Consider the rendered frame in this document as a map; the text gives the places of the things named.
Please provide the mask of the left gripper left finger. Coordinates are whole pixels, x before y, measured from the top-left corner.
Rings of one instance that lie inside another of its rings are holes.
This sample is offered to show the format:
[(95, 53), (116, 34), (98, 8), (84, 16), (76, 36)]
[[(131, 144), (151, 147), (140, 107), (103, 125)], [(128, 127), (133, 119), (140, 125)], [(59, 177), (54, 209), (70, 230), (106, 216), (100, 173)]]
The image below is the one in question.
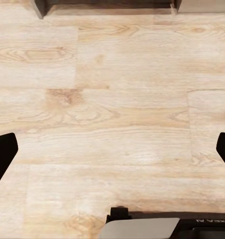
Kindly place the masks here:
[(13, 132), (0, 135), (0, 180), (18, 152), (18, 143)]

